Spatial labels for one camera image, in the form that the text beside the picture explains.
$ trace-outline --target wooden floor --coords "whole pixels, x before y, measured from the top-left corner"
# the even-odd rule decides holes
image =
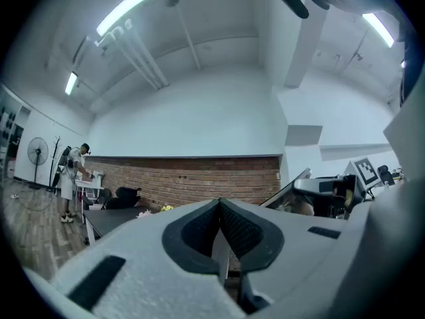
[[[86,248],[81,212],[73,223],[64,224],[60,222],[60,196],[10,179],[3,188],[3,214],[16,255],[23,266],[50,280],[67,260]],[[19,198],[11,199],[11,194]],[[70,210],[75,213],[75,201],[70,202]]]

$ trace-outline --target yellow object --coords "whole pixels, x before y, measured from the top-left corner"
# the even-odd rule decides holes
[[[161,208],[161,211],[168,211],[174,209],[174,207],[170,206],[170,205],[165,205],[164,207]]]

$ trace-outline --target mesh panel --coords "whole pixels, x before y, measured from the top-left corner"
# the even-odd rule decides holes
[[[240,259],[263,239],[262,229],[221,203],[220,226],[234,254]]]
[[[187,223],[181,232],[181,236],[184,243],[190,248],[211,257],[218,227],[218,211],[217,207],[213,207]]]

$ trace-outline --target black table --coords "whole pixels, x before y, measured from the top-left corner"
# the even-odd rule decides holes
[[[95,242],[94,231],[103,237],[123,223],[135,219],[142,211],[147,210],[152,213],[159,212],[159,210],[144,206],[125,209],[86,210],[84,217],[86,218],[87,235],[90,244],[93,245]]]

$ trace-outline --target white ceiling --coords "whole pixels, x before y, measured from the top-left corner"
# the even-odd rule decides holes
[[[396,39],[398,22],[384,12],[375,14]],[[362,59],[356,57],[349,65],[364,36],[358,50]],[[403,58],[404,43],[395,42],[389,48],[362,16],[331,7],[312,65],[353,80],[387,101],[400,86]]]
[[[114,43],[106,51],[94,45],[94,41],[100,40],[96,27],[121,1],[46,0],[29,21],[31,31],[25,36],[30,34],[31,41],[26,47],[19,47],[21,56],[16,55],[22,72],[32,79],[43,79],[44,89],[61,100],[69,98],[83,110],[95,113],[104,112],[136,91],[153,90]],[[147,0],[117,25],[123,27],[124,21],[131,19],[135,31],[172,84],[175,79],[196,71],[197,66],[176,8],[167,7],[165,2]],[[179,8],[201,68],[258,64],[256,6],[256,0],[180,0]],[[396,37],[394,20],[379,17]],[[347,66],[367,30],[359,49],[363,59],[355,59]],[[84,43],[78,64],[73,66],[72,58],[85,37],[90,40]],[[402,44],[395,43],[389,49],[360,16],[331,8],[311,63],[363,84],[386,100],[399,83],[402,58]],[[71,70],[77,72],[79,84],[68,97],[64,87]]]

